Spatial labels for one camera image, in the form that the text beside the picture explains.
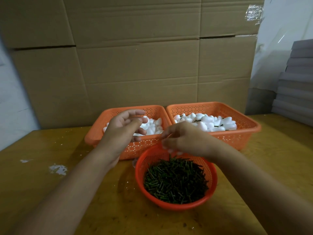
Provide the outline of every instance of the wooden table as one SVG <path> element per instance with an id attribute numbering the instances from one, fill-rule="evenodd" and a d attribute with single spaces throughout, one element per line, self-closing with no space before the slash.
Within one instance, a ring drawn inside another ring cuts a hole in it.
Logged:
<path id="1" fill-rule="evenodd" d="M 242 151 L 258 166 L 313 202 L 313 128 L 279 115 L 256 115 L 262 132 Z M 0 152 L 0 234 L 25 216 L 92 147 L 89 127 L 33 131 Z M 158 208 L 139 191 L 131 161 L 104 178 L 76 234 L 265 234 L 252 212 L 217 169 L 218 185 L 204 205 L 184 212 Z"/>

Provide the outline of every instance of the basket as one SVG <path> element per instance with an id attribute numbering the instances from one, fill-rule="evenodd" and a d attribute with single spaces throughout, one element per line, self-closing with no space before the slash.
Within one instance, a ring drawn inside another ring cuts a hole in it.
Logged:
<path id="1" fill-rule="evenodd" d="M 136 163 L 136 167 L 135 167 L 136 181 L 138 183 L 140 190 L 148 199 L 150 199 L 153 203 L 155 203 L 156 205 L 160 206 L 163 209 L 180 211 L 180 210 L 195 208 L 203 204 L 210 197 L 212 197 L 217 186 L 217 173 L 216 173 L 216 169 L 213 163 L 206 161 L 204 158 L 194 157 L 189 154 L 182 154 L 181 156 L 178 156 L 178 158 L 190 158 L 190 160 L 193 160 L 195 163 L 203 166 L 204 173 L 206 174 L 205 179 L 208 180 L 207 185 L 209 187 L 209 189 L 206 191 L 205 196 L 203 198 L 192 203 L 179 205 L 179 204 L 171 204 L 171 203 L 161 201 L 157 199 L 156 197 L 152 196 L 149 192 L 147 192 L 143 184 L 144 184 L 144 175 L 149 168 L 149 164 L 158 162 L 160 159 L 168 161 L 169 155 L 170 154 L 167 152 L 167 150 L 164 150 L 161 144 L 158 143 L 157 145 L 154 145 L 150 147 L 149 149 L 147 149 L 140 156 L 140 158 L 138 159 Z"/>
<path id="2" fill-rule="evenodd" d="M 237 130 L 209 132 L 212 136 L 224 141 L 237 150 L 243 149 L 251 135 L 261 131 L 261 125 L 245 116 L 232 107 L 220 102 L 199 102 L 189 104 L 176 104 L 166 107 L 166 112 L 172 124 L 175 124 L 174 116 L 185 113 L 203 113 L 213 116 L 232 117 L 237 124 Z"/>
<path id="3" fill-rule="evenodd" d="M 166 129 L 169 125 L 171 125 L 170 119 L 168 118 L 168 115 L 163 106 L 149 105 L 112 108 L 103 111 L 101 115 L 97 118 L 95 123 L 86 134 L 85 142 L 89 145 L 96 147 L 104 134 L 103 128 L 106 126 L 106 123 L 108 123 L 117 114 L 129 109 L 145 110 L 146 115 L 149 118 L 162 118 L 163 129 Z M 140 142 L 129 143 L 127 148 L 121 153 L 119 159 L 123 160 L 138 158 L 148 147 L 155 145 L 161 140 L 161 134 L 141 136 L 141 139 L 142 140 Z"/>

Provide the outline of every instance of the white wall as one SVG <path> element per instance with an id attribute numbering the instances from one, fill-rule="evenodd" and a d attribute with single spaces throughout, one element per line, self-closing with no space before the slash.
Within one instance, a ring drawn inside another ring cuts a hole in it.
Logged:
<path id="1" fill-rule="evenodd" d="M 0 40 L 0 151 L 36 129 L 28 97 Z"/>
<path id="2" fill-rule="evenodd" d="M 268 113 L 294 41 L 313 39 L 313 0 L 265 0 L 247 114 Z"/>

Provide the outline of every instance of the orange rectangular basket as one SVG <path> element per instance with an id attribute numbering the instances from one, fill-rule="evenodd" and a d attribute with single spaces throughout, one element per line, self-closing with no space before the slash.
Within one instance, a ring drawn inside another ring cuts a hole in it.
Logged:
<path id="1" fill-rule="evenodd" d="M 157 120 L 162 118 L 162 127 L 166 129 L 171 125 L 171 121 L 163 106 L 150 105 L 150 106 L 132 106 L 122 108 L 112 108 L 105 110 L 101 113 L 95 123 L 85 136 L 85 142 L 89 145 L 96 147 L 103 136 L 103 128 L 106 126 L 114 116 L 122 111 L 129 109 L 140 109 L 146 111 L 146 116 Z M 161 140 L 161 134 L 142 136 L 141 142 L 131 142 L 127 148 L 121 153 L 119 159 L 131 159 L 139 157 L 147 148 L 157 144 Z"/>
<path id="2" fill-rule="evenodd" d="M 166 112 L 172 124 L 175 124 L 174 116 L 192 112 L 203 113 L 213 116 L 222 116 L 223 118 L 232 117 L 237 124 L 237 130 L 210 132 L 212 136 L 223 140 L 225 143 L 237 150 L 243 149 L 253 133 L 261 131 L 261 125 L 251 118 L 245 116 L 232 107 L 220 102 L 199 102 L 190 104 L 176 104 L 166 107 Z"/>

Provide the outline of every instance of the person's left arm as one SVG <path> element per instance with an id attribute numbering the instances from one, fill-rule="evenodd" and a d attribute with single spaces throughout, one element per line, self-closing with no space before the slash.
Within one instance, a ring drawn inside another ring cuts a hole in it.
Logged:
<path id="1" fill-rule="evenodd" d="M 140 137 L 133 134 L 146 134 L 140 126 L 147 119 L 135 117 L 143 114 L 144 110 L 127 110 L 112 118 L 98 146 L 17 226 L 13 234 L 73 234 L 105 174 L 117 164 L 129 142 L 140 141 Z"/>

